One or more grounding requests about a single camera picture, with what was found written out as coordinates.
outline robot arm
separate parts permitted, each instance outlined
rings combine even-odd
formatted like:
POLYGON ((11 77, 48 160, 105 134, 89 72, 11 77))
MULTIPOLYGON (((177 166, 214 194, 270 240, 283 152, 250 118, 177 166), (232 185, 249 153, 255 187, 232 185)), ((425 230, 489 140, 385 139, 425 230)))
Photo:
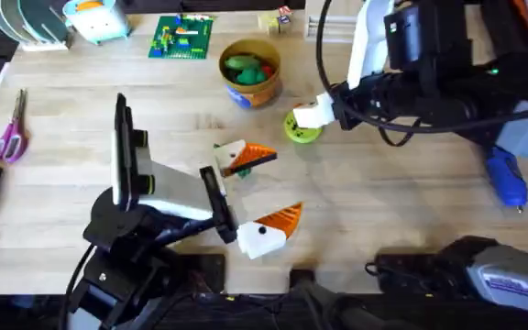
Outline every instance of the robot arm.
MULTIPOLYGON (((454 132, 481 146, 497 144, 528 157, 528 30, 519 28, 511 2, 480 2, 496 60, 472 64, 462 0, 423 0, 390 14, 387 9, 381 28, 386 31, 390 67, 399 71, 376 72, 386 60, 382 34, 366 38, 357 33, 347 82, 327 85, 331 95, 322 94, 317 103, 294 109, 299 127, 321 127, 338 120, 344 130, 367 122, 381 127, 381 133, 385 129, 454 132), (520 33, 508 36, 507 24, 520 33), (361 79, 355 84, 359 70, 354 68, 360 65, 361 79), (428 126, 390 124, 400 116, 417 117, 428 126)), ((368 19, 374 3, 386 2, 364 4, 358 23, 367 26, 357 26, 357 32, 376 30, 368 26, 378 24, 368 19)))
POLYGON ((83 233, 95 250, 74 291, 68 290, 70 327, 151 329, 164 304, 181 292, 193 294, 193 285, 221 292, 225 257, 179 256, 167 248, 186 237, 214 228, 250 259, 282 248, 298 225, 301 204, 238 226, 224 186, 225 178, 276 157, 272 148, 240 140, 217 147, 200 178, 171 169, 152 161, 148 132, 133 128, 131 109, 118 95, 112 188, 95 201, 83 233))
MULTIPOLYGON (((389 53, 382 19, 393 9, 394 0, 368 0, 359 10, 347 71, 349 89, 358 87, 363 77, 384 69, 389 53)), ((321 93, 316 102, 295 108, 299 127, 319 128, 335 121, 332 104, 331 96, 321 93)))

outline white plastic part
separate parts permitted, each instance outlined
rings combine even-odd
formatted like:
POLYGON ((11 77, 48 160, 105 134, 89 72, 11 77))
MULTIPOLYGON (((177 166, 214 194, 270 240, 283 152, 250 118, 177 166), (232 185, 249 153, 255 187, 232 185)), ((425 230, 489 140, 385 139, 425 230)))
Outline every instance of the white plastic part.
POLYGON ((4 78, 6 77, 8 70, 9 70, 9 62, 6 62, 4 64, 3 69, 1 69, 0 71, 0 87, 1 87, 1 84, 4 82, 4 78))
POLYGON ((152 174, 156 179, 154 193, 140 195, 139 204, 154 207, 165 215, 193 220, 208 220, 213 216, 203 180, 154 161, 152 174))
POLYGON ((389 56, 384 17, 394 9, 394 0, 367 0, 357 14, 352 54, 347 71, 349 89, 360 79, 384 69, 389 56))
POLYGON ((250 259, 256 259, 284 247, 286 234, 271 226, 249 222, 237 229, 237 243, 242 253, 250 259))
POLYGON ((114 205, 119 204, 121 199, 121 192, 117 187, 119 187, 119 168, 117 166, 117 132, 111 132, 111 186, 112 195, 114 200, 114 205))
POLYGON ((215 148, 215 160, 217 161, 217 165, 219 165, 219 170, 223 171, 229 168, 245 148, 245 140, 238 140, 215 148))
POLYGON ((217 185, 219 186, 219 192, 222 196, 227 196, 227 190, 224 183, 224 177, 221 175, 221 169, 219 168, 219 164, 217 163, 217 159, 213 157, 211 160, 211 167, 213 168, 213 172, 215 173, 215 179, 217 180, 217 185))
POLYGON ((33 43, 33 44, 19 44, 23 51, 53 51, 53 50, 69 50, 66 41, 54 43, 33 43))
POLYGON ((297 125, 303 128, 319 128, 334 120, 333 100, 328 93, 317 95, 317 102, 292 109, 297 125))

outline green toy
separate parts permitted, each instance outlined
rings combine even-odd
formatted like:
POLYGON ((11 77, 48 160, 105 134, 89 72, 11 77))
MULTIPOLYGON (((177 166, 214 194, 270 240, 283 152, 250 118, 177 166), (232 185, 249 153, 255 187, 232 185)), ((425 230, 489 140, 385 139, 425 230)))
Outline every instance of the green toy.
POLYGON ((236 78, 237 83, 243 85, 255 85, 264 83, 268 77, 261 68, 244 69, 236 78))
POLYGON ((250 55, 236 55, 225 60, 225 66, 228 69, 242 71, 259 67, 260 61, 250 55))
POLYGON ((319 138, 322 128, 302 128, 297 126, 297 120, 290 111, 284 118, 284 133, 297 143, 311 143, 319 138))

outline white toy piece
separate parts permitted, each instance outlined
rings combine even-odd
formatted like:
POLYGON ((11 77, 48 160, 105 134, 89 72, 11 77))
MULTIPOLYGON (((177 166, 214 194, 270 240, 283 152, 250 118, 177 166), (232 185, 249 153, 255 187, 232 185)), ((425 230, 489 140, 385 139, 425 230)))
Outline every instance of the white toy piece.
MULTIPOLYGON (((394 10, 394 0, 367 0, 357 14, 352 54, 347 71, 349 89, 358 87, 362 77, 380 72, 388 59, 384 17, 394 10)), ((327 93, 317 95, 317 102, 293 109, 297 125, 319 128, 336 120, 333 100, 327 93)))
POLYGON ((282 230, 255 222, 245 223, 237 229, 239 249, 250 259, 284 247, 287 239, 282 230))
POLYGON ((127 38, 129 22, 116 0, 71 0, 62 8, 83 38, 99 45, 101 41, 127 38))

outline wire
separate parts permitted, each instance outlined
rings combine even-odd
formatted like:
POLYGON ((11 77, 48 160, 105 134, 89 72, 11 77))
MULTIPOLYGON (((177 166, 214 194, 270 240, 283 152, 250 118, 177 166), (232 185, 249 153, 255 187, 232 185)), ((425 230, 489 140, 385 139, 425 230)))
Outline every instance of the wire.
POLYGON ((65 330, 67 328, 67 322, 69 318, 69 297, 71 296, 72 290, 74 288, 74 283, 77 281, 77 277, 79 276, 79 273, 81 273, 81 269, 83 268, 84 262, 89 258, 89 255, 93 251, 94 245, 91 244, 86 251, 84 251, 84 254, 81 257, 81 260, 79 260, 79 263, 77 264, 77 267, 74 269, 74 272, 72 273, 71 280, 69 280, 69 285, 66 287, 66 292, 64 293, 64 297, 62 297, 62 305, 60 306, 60 315, 59 315, 59 330, 65 330))
MULTIPOLYGON (((316 58, 317 70, 319 72, 319 79, 321 79, 321 84, 323 85, 323 87, 325 88, 329 96, 333 99, 333 96, 331 95, 331 83, 329 83, 329 79, 327 79, 327 73, 325 72, 325 66, 323 63, 323 31, 325 28, 325 20, 327 18, 327 12, 329 10, 330 5, 331 5, 331 0, 325 0, 325 2, 323 3, 323 7, 321 8, 321 15, 319 16, 319 27, 317 28, 317 39, 316 39, 316 44, 315 44, 315 58, 316 58)), ((510 121, 522 120, 522 119, 528 118, 528 111, 524 111, 524 112, 520 112, 516 114, 501 115, 501 116, 497 116, 494 118, 466 122, 466 123, 462 123, 462 124, 458 124, 454 126, 413 127, 413 126, 407 126, 407 125, 384 123, 380 119, 376 119, 369 115, 363 115, 360 112, 357 112, 349 104, 346 104, 343 102, 342 104, 339 104, 338 106, 343 106, 345 111, 350 116, 353 116, 357 120, 361 120, 363 122, 371 124, 374 127, 380 127, 382 129, 388 129, 388 130, 402 132, 402 133, 422 133, 422 134, 453 133, 453 132, 457 132, 461 130, 469 130, 469 129, 486 127, 486 126, 495 125, 495 124, 503 124, 503 123, 510 122, 510 121)))
POLYGON ((338 293, 338 296, 323 308, 322 320, 326 324, 327 330, 335 329, 333 321, 336 319, 337 314, 349 308, 359 308, 369 314, 362 299, 344 293, 338 293))
MULTIPOLYGON (((419 127, 421 125, 421 118, 417 118, 417 120, 414 121, 414 123, 412 123, 412 126, 413 127, 419 127)), ((391 146, 391 147, 402 147, 404 146, 405 144, 407 144, 407 142, 409 142, 409 140, 413 137, 414 133, 407 133, 403 138, 402 140, 400 140, 399 142, 397 143, 394 143, 392 142, 391 138, 389 137, 389 134, 386 133, 386 129, 382 128, 382 127, 379 127, 378 128, 378 131, 380 132, 380 136, 382 137, 382 139, 384 140, 384 142, 386 142, 387 145, 391 146)))
POLYGON ((268 302, 268 303, 264 303, 264 304, 259 304, 259 303, 256 303, 256 302, 242 302, 242 303, 255 304, 257 307, 249 308, 249 309, 246 309, 244 311, 236 312, 236 313, 229 312, 229 311, 224 311, 224 310, 220 310, 220 309, 216 309, 216 308, 211 308, 211 307, 205 306, 204 304, 202 304, 200 302, 197 302, 197 301, 195 301, 195 302, 201 308, 204 308, 204 309, 207 309, 209 311, 216 312, 216 313, 226 314, 228 316, 240 316, 240 315, 243 315, 243 314, 253 313, 253 312, 256 312, 256 311, 259 311, 259 310, 265 310, 269 314, 274 314, 274 312, 270 310, 270 307, 272 307, 272 306, 274 306, 276 304, 282 303, 284 300, 286 300, 290 296, 290 294, 291 294, 290 292, 284 293, 284 294, 282 294, 281 297, 273 300, 272 302, 268 302))
POLYGON ((384 265, 377 265, 375 262, 367 262, 364 266, 364 270, 366 273, 372 277, 378 277, 380 274, 384 272, 390 272, 393 275, 404 277, 407 279, 415 280, 419 283, 419 286, 421 289, 423 289, 426 293, 433 294, 433 289, 430 288, 429 283, 431 282, 429 278, 424 277, 420 274, 413 274, 409 271, 404 271, 402 269, 393 269, 384 265))
POLYGON ((323 323, 321 322, 321 317, 319 317, 319 312, 317 311, 317 307, 315 307, 313 299, 311 298, 309 293, 306 292, 303 295, 303 298, 305 302, 307 303, 307 307, 309 307, 309 312, 311 312, 311 316, 313 317, 313 322, 315 323, 315 327, 317 328, 317 330, 325 330, 325 327, 323 326, 323 323))
POLYGON ((157 322, 160 322, 163 318, 165 318, 168 313, 170 313, 174 307, 176 307, 179 303, 182 303, 185 299, 193 299, 193 295, 190 294, 190 293, 187 293, 187 294, 183 294, 182 296, 180 296, 179 298, 176 298, 167 308, 166 310, 164 311, 164 313, 162 313, 162 315, 157 319, 157 322))
POLYGON ((279 325, 279 320, 276 318, 276 313, 270 313, 270 316, 272 317, 272 323, 274 323, 274 327, 276 330, 281 330, 281 326, 279 325))

